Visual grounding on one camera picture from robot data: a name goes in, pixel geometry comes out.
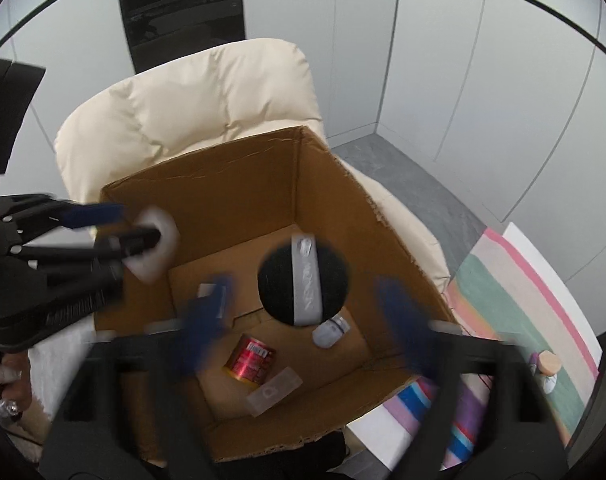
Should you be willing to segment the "person's left hand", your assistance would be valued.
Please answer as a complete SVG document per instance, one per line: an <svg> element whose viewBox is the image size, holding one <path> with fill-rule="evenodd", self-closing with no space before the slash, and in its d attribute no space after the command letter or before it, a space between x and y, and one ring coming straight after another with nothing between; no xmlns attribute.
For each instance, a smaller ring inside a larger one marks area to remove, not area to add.
<svg viewBox="0 0 606 480"><path fill-rule="evenodd" d="M0 419L18 422L32 401L28 352L4 354L0 358Z"/></svg>

